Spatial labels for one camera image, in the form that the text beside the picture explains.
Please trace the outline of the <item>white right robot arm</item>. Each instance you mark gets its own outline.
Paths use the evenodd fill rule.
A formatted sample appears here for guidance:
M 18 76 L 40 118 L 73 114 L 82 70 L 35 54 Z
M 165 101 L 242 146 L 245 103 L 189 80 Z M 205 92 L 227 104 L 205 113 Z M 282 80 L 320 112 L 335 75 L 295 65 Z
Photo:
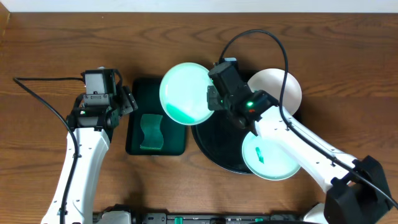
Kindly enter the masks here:
M 256 136 L 274 139 L 307 171 L 326 194 L 323 215 L 328 223 L 376 223 L 397 202 L 382 165 L 371 156 L 359 160 L 311 132 L 264 90 L 246 84 L 232 88 L 210 85 L 210 110 L 225 110 Z

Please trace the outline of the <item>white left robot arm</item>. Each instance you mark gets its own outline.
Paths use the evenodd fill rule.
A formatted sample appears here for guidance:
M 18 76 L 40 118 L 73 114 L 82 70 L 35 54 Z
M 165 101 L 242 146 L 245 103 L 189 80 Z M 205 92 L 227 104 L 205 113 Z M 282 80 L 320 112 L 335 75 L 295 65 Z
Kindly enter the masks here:
M 94 105 L 98 94 L 81 94 L 67 117 L 67 153 L 55 195 L 42 223 L 93 223 L 94 197 L 103 159 L 121 116 L 137 109 L 127 86 L 103 93 L 109 106 Z

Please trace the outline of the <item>black round serving tray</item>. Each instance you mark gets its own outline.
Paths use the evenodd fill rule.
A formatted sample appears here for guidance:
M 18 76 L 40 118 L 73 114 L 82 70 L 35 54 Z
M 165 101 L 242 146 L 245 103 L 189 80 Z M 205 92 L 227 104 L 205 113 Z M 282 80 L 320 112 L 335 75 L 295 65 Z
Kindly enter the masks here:
M 254 89 L 263 88 L 273 95 L 273 84 L 281 84 L 284 71 L 268 68 L 259 72 L 243 70 L 240 76 L 244 82 Z M 192 134 L 196 144 L 204 155 L 218 166 L 239 174 L 251 174 L 242 157 L 242 143 L 249 131 L 233 124 L 232 119 L 224 110 L 215 111 L 205 122 L 192 126 Z

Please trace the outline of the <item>black rectangular water tray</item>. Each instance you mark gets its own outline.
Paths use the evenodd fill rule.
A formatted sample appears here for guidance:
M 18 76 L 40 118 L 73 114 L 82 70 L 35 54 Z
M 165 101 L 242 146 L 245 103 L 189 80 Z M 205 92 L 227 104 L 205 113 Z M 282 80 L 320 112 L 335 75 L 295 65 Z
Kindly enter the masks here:
M 138 78 L 132 84 L 132 95 L 138 109 L 129 115 L 127 130 L 126 152 L 135 156 L 179 156 L 185 151 L 185 126 L 172 120 L 164 111 L 160 103 L 159 78 Z M 164 145 L 160 151 L 143 150 L 140 144 L 144 134 L 140 127 L 143 114 L 162 115 L 160 129 L 164 137 Z

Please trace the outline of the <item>white plate with green stain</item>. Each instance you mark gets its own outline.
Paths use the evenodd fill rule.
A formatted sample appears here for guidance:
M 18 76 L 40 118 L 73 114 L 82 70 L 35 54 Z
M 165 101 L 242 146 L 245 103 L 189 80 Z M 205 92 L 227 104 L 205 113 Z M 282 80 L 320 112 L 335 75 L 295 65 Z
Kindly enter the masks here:
M 165 113 L 179 124 L 193 126 L 210 118 L 207 88 L 212 85 L 209 70 L 184 62 L 172 67 L 163 77 L 159 98 Z

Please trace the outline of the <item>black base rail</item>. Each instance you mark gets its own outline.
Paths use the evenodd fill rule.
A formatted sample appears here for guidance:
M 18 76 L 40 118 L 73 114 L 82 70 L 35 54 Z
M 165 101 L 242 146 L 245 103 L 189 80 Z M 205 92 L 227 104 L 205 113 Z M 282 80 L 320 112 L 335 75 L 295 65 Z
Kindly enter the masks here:
M 116 204 L 102 212 L 93 214 L 93 223 L 132 224 L 245 224 L 245 223 L 326 223 L 323 204 L 318 204 L 304 215 L 277 212 L 272 214 L 200 214 L 169 213 L 166 210 L 152 210 L 140 213 L 127 205 Z

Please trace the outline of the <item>white plate at back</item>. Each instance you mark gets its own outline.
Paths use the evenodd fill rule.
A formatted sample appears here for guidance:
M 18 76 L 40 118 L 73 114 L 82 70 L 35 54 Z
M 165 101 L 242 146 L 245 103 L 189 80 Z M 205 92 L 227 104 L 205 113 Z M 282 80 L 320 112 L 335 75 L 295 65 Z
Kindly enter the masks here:
M 268 68 L 255 73 L 249 80 L 248 85 L 252 91 L 264 90 L 275 99 L 279 100 L 284 70 Z M 293 75 L 287 73 L 287 81 L 284 89 L 283 107 L 294 115 L 302 102 L 302 89 Z

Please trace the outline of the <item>green scouring sponge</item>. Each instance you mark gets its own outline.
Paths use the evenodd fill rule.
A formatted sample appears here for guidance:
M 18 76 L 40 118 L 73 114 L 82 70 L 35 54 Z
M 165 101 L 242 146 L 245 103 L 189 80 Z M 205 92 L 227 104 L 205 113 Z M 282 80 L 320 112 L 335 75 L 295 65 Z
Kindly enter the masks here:
M 164 145 L 164 137 L 160 129 L 162 115 L 143 114 L 140 121 L 140 127 L 144 134 L 144 139 L 140 144 L 143 150 L 160 151 Z

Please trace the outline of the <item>white plate front green stain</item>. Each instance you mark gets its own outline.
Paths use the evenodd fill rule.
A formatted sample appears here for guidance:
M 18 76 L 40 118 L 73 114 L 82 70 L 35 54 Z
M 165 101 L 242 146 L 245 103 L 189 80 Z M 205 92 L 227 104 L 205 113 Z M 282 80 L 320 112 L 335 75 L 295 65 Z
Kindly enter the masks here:
M 295 175 L 300 165 L 271 138 L 247 133 L 242 143 L 243 161 L 249 170 L 266 180 L 284 180 Z

